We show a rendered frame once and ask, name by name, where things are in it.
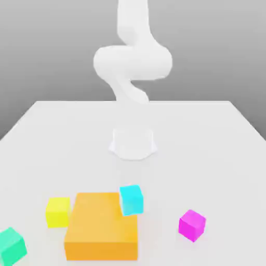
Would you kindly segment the small cyan cube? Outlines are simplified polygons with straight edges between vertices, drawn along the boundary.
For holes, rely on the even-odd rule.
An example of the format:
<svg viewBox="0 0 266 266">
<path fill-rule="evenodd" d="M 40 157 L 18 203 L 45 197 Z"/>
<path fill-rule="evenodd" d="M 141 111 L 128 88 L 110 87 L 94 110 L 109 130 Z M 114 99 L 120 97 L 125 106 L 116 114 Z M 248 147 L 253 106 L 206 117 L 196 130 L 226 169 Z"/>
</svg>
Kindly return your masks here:
<svg viewBox="0 0 266 266">
<path fill-rule="evenodd" d="M 138 185 L 127 185 L 119 188 L 120 205 L 123 216 L 142 214 L 144 197 Z"/>
</svg>

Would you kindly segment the small yellow cube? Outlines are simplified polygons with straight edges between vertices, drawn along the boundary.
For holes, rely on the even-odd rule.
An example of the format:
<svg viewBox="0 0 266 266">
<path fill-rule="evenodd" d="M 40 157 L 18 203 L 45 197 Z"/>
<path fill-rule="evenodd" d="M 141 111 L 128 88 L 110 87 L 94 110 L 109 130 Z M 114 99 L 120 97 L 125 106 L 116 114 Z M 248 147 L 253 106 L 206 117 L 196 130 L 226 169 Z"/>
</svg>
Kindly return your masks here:
<svg viewBox="0 0 266 266">
<path fill-rule="evenodd" d="M 48 228 L 67 228 L 71 213 L 69 197 L 51 197 L 46 206 L 45 216 Z"/>
</svg>

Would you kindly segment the small magenta cube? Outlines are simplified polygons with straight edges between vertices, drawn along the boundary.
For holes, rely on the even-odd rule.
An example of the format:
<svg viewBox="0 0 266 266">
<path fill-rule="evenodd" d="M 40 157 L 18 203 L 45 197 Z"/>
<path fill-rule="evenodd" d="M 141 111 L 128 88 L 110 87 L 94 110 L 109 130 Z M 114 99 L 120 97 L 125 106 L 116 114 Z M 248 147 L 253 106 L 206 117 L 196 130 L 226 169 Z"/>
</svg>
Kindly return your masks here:
<svg viewBox="0 0 266 266">
<path fill-rule="evenodd" d="M 189 209 L 180 219 L 178 232 L 195 242 L 205 230 L 206 218 L 199 213 Z"/>
</svg>

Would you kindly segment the small green cube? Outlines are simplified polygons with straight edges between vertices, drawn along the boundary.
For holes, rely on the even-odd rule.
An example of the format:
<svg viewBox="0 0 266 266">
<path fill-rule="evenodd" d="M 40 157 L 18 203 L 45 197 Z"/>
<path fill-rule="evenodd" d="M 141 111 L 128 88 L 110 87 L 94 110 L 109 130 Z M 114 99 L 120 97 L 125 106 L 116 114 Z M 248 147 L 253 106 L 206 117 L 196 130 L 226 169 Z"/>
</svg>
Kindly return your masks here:
<svg viewBox="0 0 266 266">
<path fill-rule="evenodd" d="M 27 253 L 24 238 L 12 227 L 0 233 L 0 266 L 13 266 Z"/>
</svg>

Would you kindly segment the large orange box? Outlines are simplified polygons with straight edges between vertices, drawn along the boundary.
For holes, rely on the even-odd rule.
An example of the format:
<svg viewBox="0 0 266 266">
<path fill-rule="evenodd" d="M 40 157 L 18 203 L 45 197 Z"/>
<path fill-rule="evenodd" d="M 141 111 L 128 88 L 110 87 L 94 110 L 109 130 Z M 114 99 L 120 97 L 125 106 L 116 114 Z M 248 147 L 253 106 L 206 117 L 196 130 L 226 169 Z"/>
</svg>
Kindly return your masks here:
<svg viewBox="0 0 266 266">
<path fill-rule="evenodd" d="M 122 215 L 117 192 L 78 193 L 64 249 L 68 261 L 137 260 L 137 216 Z"/>
</svg>

